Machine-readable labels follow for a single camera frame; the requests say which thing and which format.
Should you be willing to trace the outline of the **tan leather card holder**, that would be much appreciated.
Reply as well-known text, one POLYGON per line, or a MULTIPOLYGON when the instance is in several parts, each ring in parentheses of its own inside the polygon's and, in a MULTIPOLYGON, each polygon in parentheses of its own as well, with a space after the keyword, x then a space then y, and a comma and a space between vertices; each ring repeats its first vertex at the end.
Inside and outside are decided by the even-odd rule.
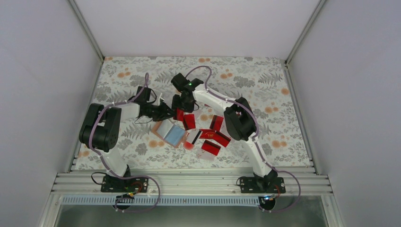
POLYGON ((151 132, 174 148, 180 146, 187 134, 187 131, 170 120, 157 122, 151 132))

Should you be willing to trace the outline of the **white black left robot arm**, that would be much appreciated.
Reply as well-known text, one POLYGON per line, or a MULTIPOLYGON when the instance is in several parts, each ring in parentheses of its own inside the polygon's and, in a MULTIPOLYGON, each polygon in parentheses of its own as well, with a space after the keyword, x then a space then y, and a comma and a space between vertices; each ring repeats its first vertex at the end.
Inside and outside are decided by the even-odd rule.
POLYGON ((139 86, 137 93, 127 101, 108 106, 92 103, 87 110, 78 139, 99 155, 106 168, 106 174, 114 177, 113 186, 124 192, 131 187, 132 179, 128 176, 128 165, 119 151, 114 150, 120 123, 143 116, 158 122, 174 115, 175 111, 158 98, 152 89, 139 86))

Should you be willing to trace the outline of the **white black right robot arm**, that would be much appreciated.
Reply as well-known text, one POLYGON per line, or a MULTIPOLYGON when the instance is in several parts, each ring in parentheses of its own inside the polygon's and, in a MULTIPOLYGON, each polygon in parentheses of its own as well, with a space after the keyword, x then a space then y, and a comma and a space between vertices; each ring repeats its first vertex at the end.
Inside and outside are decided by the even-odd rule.
POLYGON ((274 187, 278 173, 268 162, 259 141, 259 125, 248 101, 241 97, 230 98, 207 86, 200 79, 188 80, 181 73, 171 79, 173 86, 181 93, 173 98, 173 104, 190 112, 198 102, 208 105, 224 115, 226 131, 239 141, 253 165, 257 189, 268 192, 274 187))

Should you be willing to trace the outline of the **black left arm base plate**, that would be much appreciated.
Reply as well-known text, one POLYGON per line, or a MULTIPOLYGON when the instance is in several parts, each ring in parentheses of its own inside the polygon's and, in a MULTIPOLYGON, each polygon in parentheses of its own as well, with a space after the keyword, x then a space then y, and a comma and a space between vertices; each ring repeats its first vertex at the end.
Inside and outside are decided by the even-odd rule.
POLYGON ((122 180, 116 177, 106 175, 103 177, 101 192, 147 192, 149 179, 146 177, 137 177, 129 180, 122 180))

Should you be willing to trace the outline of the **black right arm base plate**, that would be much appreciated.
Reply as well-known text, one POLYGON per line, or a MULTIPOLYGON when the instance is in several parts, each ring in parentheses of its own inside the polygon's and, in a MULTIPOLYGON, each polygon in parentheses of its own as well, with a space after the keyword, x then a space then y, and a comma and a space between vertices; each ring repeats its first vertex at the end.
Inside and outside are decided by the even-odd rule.
POLYGON ((236 185, 240 187, 241 193, 286 193, 285 183, 282 177, 276 177, 266 183, 263 179, 242 176, 237 179, 236 185))

